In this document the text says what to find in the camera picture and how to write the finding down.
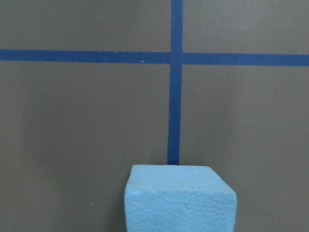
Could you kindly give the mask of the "light blue block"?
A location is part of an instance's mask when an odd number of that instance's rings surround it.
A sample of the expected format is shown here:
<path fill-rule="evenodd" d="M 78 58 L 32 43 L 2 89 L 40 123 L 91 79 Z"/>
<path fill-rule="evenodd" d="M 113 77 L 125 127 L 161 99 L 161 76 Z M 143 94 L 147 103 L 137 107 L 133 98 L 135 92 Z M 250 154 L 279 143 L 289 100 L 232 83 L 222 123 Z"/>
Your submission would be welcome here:
<path fill-rule="evenodd" d="M 133 165 L 124 193 L 128 232 L 232 232 L 235 191 L 210 167 Z"/>

